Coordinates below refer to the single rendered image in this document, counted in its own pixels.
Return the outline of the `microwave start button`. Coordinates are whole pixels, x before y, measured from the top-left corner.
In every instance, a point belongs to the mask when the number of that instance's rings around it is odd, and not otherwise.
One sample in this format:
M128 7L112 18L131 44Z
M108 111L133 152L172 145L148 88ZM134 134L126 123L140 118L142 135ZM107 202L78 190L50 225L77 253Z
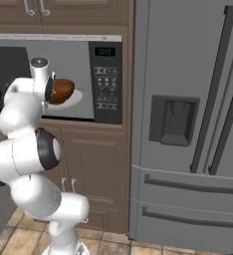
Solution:
M97 103L97 109L101 110L117 110L117 104L112 103Z

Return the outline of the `grey microwave oven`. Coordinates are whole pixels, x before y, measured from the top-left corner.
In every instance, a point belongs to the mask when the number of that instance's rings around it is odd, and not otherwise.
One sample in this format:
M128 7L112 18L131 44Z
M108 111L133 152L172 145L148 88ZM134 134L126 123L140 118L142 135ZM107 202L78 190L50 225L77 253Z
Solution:
M46 119L122 123L122 42L118 35L0 34L0 47L25 47L29 65L36 57L49 61L58 79L75 83L83 98L73 107L46 111ZM117 110L97 109L117 104Z

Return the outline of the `white microwave turntable plate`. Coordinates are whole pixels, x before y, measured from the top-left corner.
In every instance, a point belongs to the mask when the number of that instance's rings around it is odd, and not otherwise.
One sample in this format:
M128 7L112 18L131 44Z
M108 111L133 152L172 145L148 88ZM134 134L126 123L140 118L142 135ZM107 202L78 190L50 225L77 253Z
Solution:
M82 98L83 98L83 94L79 90L74 90L72 95L67 100L65 100L62 104L58 104L58 105L47 104L47 110L48 111L59 111L59 110L73 107Z

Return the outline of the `brown bowl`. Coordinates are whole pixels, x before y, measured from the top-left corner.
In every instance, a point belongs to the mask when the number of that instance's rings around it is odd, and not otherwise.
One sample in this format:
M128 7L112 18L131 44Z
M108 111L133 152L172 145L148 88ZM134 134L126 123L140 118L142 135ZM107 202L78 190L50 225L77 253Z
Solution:
M49 99L51 105L59 105L64 103L73 93L75 83L68 79L56 79L54 91Z

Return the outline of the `dark microwave door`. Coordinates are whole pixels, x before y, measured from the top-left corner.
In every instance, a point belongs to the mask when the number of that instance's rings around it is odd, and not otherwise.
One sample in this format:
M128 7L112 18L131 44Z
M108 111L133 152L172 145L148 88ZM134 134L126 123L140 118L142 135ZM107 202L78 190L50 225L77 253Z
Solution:
M5 93L16 78L31 78L25 47L0 47L0 112Z

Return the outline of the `grey fridge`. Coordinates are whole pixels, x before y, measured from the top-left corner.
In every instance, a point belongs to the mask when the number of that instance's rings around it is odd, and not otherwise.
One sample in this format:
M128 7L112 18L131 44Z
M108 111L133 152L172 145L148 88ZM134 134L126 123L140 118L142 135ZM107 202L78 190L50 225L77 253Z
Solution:
M233 0L136 0L130 170L132 240L233 254L233 194L144 183L144 175L233 188L233 125L215 175L208 167L233 96L233 28L196 173L190 172Z

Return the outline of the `brown wall cupboard door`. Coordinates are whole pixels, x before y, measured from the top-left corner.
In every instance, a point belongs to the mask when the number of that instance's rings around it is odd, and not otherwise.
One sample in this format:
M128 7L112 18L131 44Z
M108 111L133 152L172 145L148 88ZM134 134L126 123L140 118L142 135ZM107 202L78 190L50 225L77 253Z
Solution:
M126 26L128 0L43 0L48 26Z
M25 11L23 0L0 0L0 26L41 25L41 15L37 0L28 0L29 7L35 10L34 16Z

